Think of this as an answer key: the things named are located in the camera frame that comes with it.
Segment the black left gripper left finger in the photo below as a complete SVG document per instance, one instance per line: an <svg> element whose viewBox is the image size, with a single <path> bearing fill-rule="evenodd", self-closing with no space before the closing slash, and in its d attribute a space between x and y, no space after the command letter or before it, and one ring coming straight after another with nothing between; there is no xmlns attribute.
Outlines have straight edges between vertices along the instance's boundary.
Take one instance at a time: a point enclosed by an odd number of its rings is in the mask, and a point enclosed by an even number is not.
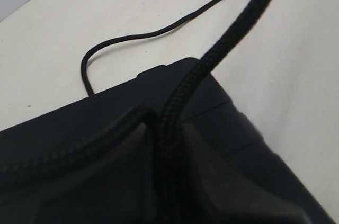
<svg viewBox="0 0 339 224"><path fill-rule="evenodd" d="M139 126L112 152L53 182L1 195L1 223L152 223L152 147Z"/></svg>

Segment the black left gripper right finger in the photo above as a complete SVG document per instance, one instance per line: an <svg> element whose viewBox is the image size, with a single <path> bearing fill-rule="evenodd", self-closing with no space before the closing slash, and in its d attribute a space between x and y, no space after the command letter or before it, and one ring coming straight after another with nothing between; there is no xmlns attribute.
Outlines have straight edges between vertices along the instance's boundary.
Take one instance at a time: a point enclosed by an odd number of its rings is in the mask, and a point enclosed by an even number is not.
<svg viewBox="0 0 339 224"><path fill-rule="evenodd" d="M183 133L195 204L206 223L333 223L264 142L222 157L192 124Z"/></svg>

